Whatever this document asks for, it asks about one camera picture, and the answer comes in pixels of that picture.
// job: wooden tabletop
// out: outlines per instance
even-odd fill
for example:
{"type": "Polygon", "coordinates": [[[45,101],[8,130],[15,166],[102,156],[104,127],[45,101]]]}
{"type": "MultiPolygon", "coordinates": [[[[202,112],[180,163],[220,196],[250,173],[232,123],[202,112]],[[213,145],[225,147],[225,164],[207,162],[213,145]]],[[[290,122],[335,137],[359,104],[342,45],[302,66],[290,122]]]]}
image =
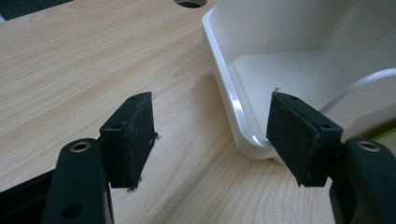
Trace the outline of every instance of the wooden tabletop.
{"type": "Polygon", "coordinates": [[[329,184],[236,148],[202,42],[214,4],[77,0],[0,24],[0,191],[152,91],[161,138],[138,190],[112,190],[116,223],[334,223],[329,184]]]}

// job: black plastic part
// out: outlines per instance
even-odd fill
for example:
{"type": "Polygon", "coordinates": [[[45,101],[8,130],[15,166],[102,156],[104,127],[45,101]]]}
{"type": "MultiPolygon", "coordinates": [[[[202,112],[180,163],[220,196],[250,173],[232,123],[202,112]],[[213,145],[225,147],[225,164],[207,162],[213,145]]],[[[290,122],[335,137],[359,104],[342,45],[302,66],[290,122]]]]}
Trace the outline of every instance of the black plastic part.
{"type": "Polygon", "coordinates": [[[396,223],[394,155],[377,142],[352,138],[346,142],[343,161],[358,201],[350,223],[396,223]],[[360,143],[377,146],[380,149],[367,150],[360,143]]]}
{"type": "Polygon", "coordinates": [[[158,135],[154,131],[151,92],[126,100],[100,134],[111,188],[136,189],[158,135]]]}
{"type": "Polygon", "coordinates": [[[343,129],[299,98],[273,92],[266,137],[300,185],[323,187],[343,129]]]}
{"type": "Polygon", "coordinates": [[[98,141],[71,142],[60,153],[41,223],[113,223],[109,194],[98,141]]]}
{"type": "Polygon", "coordinates": [[[350,223],[358,205],[355,194],[332,183],[330,201],[332,202],[332,213],[336,223],[350,223]]]}
{"type": "Polygon", "coordinates": [[[53,171],[48,171],[0,193],[1,224],[39,223],[50,189],[53,171]]]}

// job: white plastic container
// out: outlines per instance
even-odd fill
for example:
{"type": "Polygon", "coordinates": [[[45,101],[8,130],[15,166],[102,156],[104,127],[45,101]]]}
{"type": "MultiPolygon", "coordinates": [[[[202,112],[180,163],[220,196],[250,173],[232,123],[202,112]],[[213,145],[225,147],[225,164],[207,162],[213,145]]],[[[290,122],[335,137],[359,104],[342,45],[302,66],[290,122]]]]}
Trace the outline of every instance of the white plastic container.
{"type": "Polygon", "coordinates": [[[341,125],[343,139],[396,119],[396,1],[219,0],[203,17],[239,149],[276,157],[265,138],[271,92],[341,125]]]}

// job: wooden table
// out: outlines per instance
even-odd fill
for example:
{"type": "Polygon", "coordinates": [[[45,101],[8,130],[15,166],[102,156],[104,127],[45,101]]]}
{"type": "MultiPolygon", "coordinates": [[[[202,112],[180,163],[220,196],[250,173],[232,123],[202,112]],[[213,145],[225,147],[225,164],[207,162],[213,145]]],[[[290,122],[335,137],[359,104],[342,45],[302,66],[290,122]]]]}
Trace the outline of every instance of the wooden table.
{"type": "Polygon", "coordinates": [[[152,91],[161,139],[139,189],[112,190],[116,223],[333,223],[329,185],[298,188],[236,148],[202,42],[214,4],[77,0],[0,24],[0,190],[152,91]]]}

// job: white tray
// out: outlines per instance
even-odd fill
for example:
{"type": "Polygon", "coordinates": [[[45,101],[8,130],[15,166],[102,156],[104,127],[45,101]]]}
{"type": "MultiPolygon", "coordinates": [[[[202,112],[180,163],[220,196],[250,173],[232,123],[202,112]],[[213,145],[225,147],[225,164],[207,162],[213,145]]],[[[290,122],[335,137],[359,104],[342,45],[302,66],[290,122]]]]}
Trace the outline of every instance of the white tray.
{"type": "Polygon", "coordinates": [[[219,0],[203,17],[239,149],[276,157],[265,138],[271,92],[296,95],[343,139],[396,119],[396,2],[219,0]]]}

